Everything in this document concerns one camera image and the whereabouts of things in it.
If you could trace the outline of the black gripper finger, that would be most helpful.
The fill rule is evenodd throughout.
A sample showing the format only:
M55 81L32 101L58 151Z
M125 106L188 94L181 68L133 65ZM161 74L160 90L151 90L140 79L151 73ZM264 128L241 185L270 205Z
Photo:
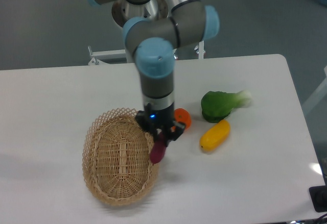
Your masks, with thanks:
M163 134L165 138L165 146L171 141L176 141L185 131L186 124L180 121L173 121L170 125L164 126Z
M135 120L141 129L152 135L154 142L159 140L159 125L157 123L157 114L139 110L135 116Z

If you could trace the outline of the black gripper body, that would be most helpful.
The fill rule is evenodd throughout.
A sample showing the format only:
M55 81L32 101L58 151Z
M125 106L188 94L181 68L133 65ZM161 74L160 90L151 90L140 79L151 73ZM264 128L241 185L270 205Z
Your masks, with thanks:
M164 126L170 125L175 120L174 102L172 102L170 106L161 110L155 110L150 103L147 103L146 105L144 105L144 111L146 111L148 114L150 114L151 112L157 114L157 123L160 127L160 130L162 131L164 129Z

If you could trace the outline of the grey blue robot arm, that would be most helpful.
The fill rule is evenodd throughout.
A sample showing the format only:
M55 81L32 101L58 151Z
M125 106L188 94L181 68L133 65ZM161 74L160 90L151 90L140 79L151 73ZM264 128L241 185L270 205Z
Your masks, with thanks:
M94 6L117 0L88 0ZM123 10L123 42L141 81L144 109L136 120L154 141L168 146L185 125L174 118L174 50L215 37L220 21L216 9L201 0L167 0L171 15L159 19L155 0L124 0L134 13Z

